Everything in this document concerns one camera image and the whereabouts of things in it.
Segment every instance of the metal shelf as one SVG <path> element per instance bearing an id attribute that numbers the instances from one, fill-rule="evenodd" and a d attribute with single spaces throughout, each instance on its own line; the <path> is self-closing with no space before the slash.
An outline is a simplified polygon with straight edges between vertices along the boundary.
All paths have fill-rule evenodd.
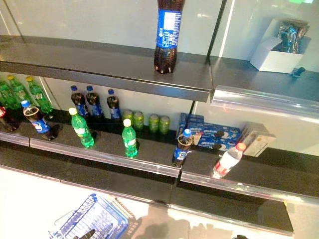
<path id="1" fill-rule="evenodd" d="M 154 50 L 78 40 L 0 36 L 0 71 L 206 102 L 205 56 L 178 53 L 173 74 L 154 70 Z"/>

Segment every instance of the cola bottle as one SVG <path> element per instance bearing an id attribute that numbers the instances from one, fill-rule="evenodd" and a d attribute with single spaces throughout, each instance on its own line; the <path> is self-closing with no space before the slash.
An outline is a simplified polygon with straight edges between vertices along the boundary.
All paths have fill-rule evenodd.
<path id="1" fill-rule="evenodd" d="M 176 64 L 178 35 L 184 3 L 185 0 L 158 0 L 159 19 L 154 67 L 161 74 L 172 73 Z"/>

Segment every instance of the blue bottle cap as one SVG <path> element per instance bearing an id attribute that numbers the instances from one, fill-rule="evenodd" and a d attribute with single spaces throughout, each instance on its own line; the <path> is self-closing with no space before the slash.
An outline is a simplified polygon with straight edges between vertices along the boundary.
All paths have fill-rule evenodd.
<path id="1" fill-rule="evenodd" d="M 29 107 L 30 106 L 30 102 L 29 101 L 22 101 L 21 105 L 22 105 L 22 107 Z"/>
<path id="2" fill-rule="evenodd" d="M 191 137 L 191 131 L 190 131 L 190 129 L 186 128 L 186 129 L 184 130 L 183 135 L 184 135 L 185 137 Z"/>

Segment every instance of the plastic bottle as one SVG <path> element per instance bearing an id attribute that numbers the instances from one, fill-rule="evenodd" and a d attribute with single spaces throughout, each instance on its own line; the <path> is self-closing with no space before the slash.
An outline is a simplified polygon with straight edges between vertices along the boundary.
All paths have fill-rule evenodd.
<path id="1" fill-rule="evenodd" d="M 12 91 L 15 93 L 16 97 L 19 99 L 20 102 L 21 101 L 32 102 L 28 91 L 26 91 L 23 84 L 21 84 L 19 80 L 16 77 L 14 77 L 14 75 L 8 75 L 7 78 L 10 82 Z"/>
<path id="2" fill-rule="evenodd" d="M 232 169 L 232 167 L 239 163 L 245 149 L 245 144 L 238 143 L 235 147 L 231 147 L 227 152 L 225 152 L 214 166 L 213 178 L 219 179 L 224 177 Z"/>
<path id="3" fill-rule="evenodd" d="M 84 95 L 81 92 L 78 92 L 76 86 L 71 86 L 72 94 L 71 100 L 73 101 L 77 112 L 80 116 L 84 117 L 86 120 L 89 118 L 89 110 L 85 103 Z"/>
<path id="4" fill-rule="evenodd" d="M 32 76 L 26 77 L 26 81 L 28 81 L 29 89 L 35 101 L 39 104 L 41 111 L 45 114 L 50 114 L 53 111 L 51 103 L 45 96 L 43 89 L 34 82 Z"/>
<path id="5" fill-rule="evenodd" d="M 127 157 L 134 157 L 138 153 L 136 147 L 136 134 L 132 128 L 132 122 L 130 119 L 125 119 L 123 124 L 125 128 L 122 132 L 122 138 L 125 146 L 125 154 Z"/>
<path id="6" fill-rule="evenodd" d="M 93 92 L 92 86 L 87 86 L 86 89 L 88 90 L 88 94 L 86 95 L 86 100 L 91 106 L 92 115 L 96 119 L 103 119 L 103 111 L 100 105 L 100 98 L 97 93 Z"/>
<path id="7" fill-rule="evenodd" d="M 76 108 L 69 108 L 69 113 L 72 115 L 71 124 L 77 135 L 80 137 L 83 146 L 86 148 L 93 146 L 94 139 L 91 136 L 85 119 L 78 114 Z"/>
<path id="8" fill-rule="evenodd" d="M 41 111 L 29 101 L 22 101 L 24 116 L 32 123 L 36 131 L 46 140 L 51 141 L 56 137 L 51 127 L 46 123 Z"/>
<path id="9" fill-rule="evenodd" d="M 193 138 L 190 129 L 186 128 L 178 138 L 178 145 L 175 148 L 173 164 L 176 166 L 182 166 L 185 162 L 185 158 L 188 154 L 188 149 L 193 143 Z"/>
<path id="10" fill-rule="evenodd" d="M 159 19 L 154 67 L 161 74 L 172 73 L 176 64 L 179 27 L 184 3 L 185 0 L 158 0 Z"/>
<path id="11" fill-rule="evenodd" d="M 21 105 L 13 94 L 13 91 L 3 81 L 0 81 L 0 101 L 7 109 L 17 110 L 21 108 Z"/>
<path id="12" fill-rule="evenodd" d="M 0 106 L 0 122 L 10 132 L 19 128 L 19 124 L 9 115 L 5 107 Z"/>
<path id="13" fill-rule="evenodd" d="M 117 96 L 114 95 L 114 90 L 109 89 L 109 95 L 107 98 L 107 103 L 110 108 L 111 118 L 113 120 L 121 119 L 121 111 L 120 111 L 120 101 Z"/>

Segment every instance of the black shelf surface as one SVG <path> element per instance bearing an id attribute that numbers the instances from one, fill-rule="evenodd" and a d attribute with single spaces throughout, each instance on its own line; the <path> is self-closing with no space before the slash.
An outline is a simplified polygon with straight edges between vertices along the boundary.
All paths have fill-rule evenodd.
<path id="1" fill-rule="evenodd" d="M 0 165 L 65 182 L 167 204 L 174 179 L 8 142 L 0 144 Z"/>
<path id="2" fill-rule="evenodd" d="M 213 219 L 292 236 L 293 228 L 283 202 L 238 195 L 180 182 L 172 191 L 173 209 L 206 213 Z"/>
<path id="3" fill-rule="evenodd" d="M 236 87 L 319 102 L 319 73 L 305 71 L 299 78 L 291 74 L 258 71 L 249 61 L 210 57 L 214 88 Z"/>
<path id="4" fill-rule="evenodd" d="M 145 126 L 143 131 L 137 131 L 138 155 L 135 158 L 127 158 L 121 135 L 121 123 L 107 119 L 100 124 L 89 123 L 95 137 L 95 145 L 85 149 L 70 122 L 71 116 L 68 112 L 55 111 L 55 117 L 49 124 L 58 131 L 58 136 L 52 141 L 43 139 L 28 122 L 22 122 L 14 132 L 7 132 L 1 128 L 6 137 L 0 134 L 0 140 L 14 142 L 12 138 L 17 135 L 23 136 L 23 139 L 30 139 L 29 145 L 33 148 L 174 178 L 179 176 L 180 168 L 171 162 L 175 149 L 175 131 L 170 131 L 167 135 L 152 134 Z"/>
<path id="5" fill-rule="evenodd" d="M 181 181 L 278 201 L 319 204 L 319 157 L 267 148 L 259 157 L 244 155 L 223 179 L 211 177 L 220 158 L 196 147 L 182 167 Z"/>
<path id="6" fill-rule="evenodd" d="M 205 56 L 178 53 L 173 74 L 154 70 L 154 50 L 97 42 L 0 36 L 0 71 L 206 102 L 212 91 Z"/>

